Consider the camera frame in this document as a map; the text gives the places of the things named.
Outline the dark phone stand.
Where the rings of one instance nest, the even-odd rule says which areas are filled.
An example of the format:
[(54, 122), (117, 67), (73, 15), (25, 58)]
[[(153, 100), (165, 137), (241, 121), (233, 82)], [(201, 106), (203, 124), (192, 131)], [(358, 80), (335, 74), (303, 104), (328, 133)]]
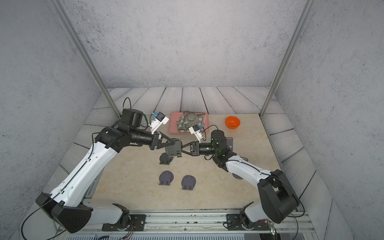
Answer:
[(165, 147), (166, 154), (168, 158), (180, 158), (182, 156), (182, 141), (180, 139), (173, 139), (174, 144), (171, 146)]
[(174, 157), (170, 157), (167, 153), (163, 153), (160, 156), (160, 165), (169, 165)]

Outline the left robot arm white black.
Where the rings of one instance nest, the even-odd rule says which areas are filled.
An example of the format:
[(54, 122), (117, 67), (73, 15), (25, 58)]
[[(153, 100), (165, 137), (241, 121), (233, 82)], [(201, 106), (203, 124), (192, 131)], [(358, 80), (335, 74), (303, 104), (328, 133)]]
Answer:
[(95, 137), (90, 151), (64, 181), (49, 194), (41, 193), (36, 203), (56, 223), (69, 233), (76, 233), (87, 225), (110, 224), (125, 230), (131, 224), (130, 211), (120, 204), (111, 207), (88, 207), (84, 196), (97, 176), (125, 147), (149, 146), (150, 150), (172, 146), (175, 141), (158, 132), (169, 118), (154, 113), (150, 130), (141, 129), (144, 113), (123, 109), (123, 114), (111, 127), (105, 127)]

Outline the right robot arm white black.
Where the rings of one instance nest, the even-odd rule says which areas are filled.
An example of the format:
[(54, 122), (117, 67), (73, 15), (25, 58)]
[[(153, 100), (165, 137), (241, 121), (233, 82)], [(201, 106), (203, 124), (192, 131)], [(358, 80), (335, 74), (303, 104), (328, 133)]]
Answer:
[(209, 143), (190, 142), (181, 147), (190, 156), (211, 156), (217, 167), (237, 175), (258, 189), (260, 201), (242, 209), (248, 222), (270, 220), (276, 224), (287, 218), (301, 201), (281, 170), (269, 171), (245, 161), (227, 143), (225, 133), (214, 130)]

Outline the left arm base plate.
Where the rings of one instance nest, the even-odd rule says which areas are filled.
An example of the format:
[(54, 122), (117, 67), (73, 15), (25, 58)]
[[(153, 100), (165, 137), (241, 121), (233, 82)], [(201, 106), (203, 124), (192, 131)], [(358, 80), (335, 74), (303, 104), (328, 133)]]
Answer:
[(115, 224), (103, 224), (103, 232), (142, 232), (145, 227), (146, 215), (123, 215)]

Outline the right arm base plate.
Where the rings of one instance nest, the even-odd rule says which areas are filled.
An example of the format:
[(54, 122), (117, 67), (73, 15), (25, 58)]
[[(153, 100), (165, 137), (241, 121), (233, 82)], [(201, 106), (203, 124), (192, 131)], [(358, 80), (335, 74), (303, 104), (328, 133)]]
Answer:
[(227, 214), (223, 226), (229, 231), (267, 231), (267, 220), (252, 222), (245, 214)]

